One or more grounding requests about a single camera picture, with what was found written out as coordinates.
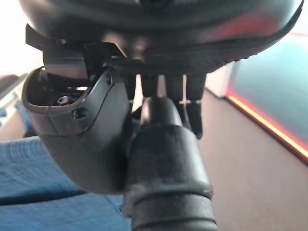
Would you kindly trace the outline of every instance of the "red light strip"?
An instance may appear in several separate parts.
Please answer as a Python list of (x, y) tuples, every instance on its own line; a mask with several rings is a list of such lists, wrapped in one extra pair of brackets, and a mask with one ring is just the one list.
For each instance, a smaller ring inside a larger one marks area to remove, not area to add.
[(228, 93), (227, 98), (233, 103), (235, 103), (237, 106), (242, 108), (244, 111), (246, 111), (249, 115), (251, 115), (257, 121), (259, 121), (261, 124), (270, 129), (272, 132), (274, 132), (277, 136), (279, 136), (293, 148), (298, 150), (303, 156), (308, 158), (307, 147), (303, 147), (303, 145), (299, 144), (298, 141), (295, 141), (294, 138), (291, 138), (290, 135), (287, 135), (286, 132), (283, 132), (282, 129), (278, 128), (276, 125), (269, 122), (268, 119), (265, 119), (263, 116), (260, 115), (260, 113), (256, 112), (256, 110), (252, 109), (252, 107), (248, 106), (246, 103), (244, 103), (238, 97), (232, 95), (230, 92)]
[(297, 32), (290, 32), (288, 35), (291, 36), (302, 36), (302, 37), (308, 37), (307, 34), (297, 33)]

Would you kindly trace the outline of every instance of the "blue seat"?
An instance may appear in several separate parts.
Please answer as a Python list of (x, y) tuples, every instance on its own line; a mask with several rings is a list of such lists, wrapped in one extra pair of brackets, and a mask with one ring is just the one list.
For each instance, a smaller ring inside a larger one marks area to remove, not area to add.
[(0, 230), (128, 231), (122, 203), (76, 186), (38, 137), (0, 144)]

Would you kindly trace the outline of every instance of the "floor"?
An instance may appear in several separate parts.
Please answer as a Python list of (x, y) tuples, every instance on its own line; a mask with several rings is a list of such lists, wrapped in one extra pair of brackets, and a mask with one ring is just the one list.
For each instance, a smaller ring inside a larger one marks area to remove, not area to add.
[(227, 101), (206, 92), (202, 104), (219, 230), (308, 230), (307, 166)]

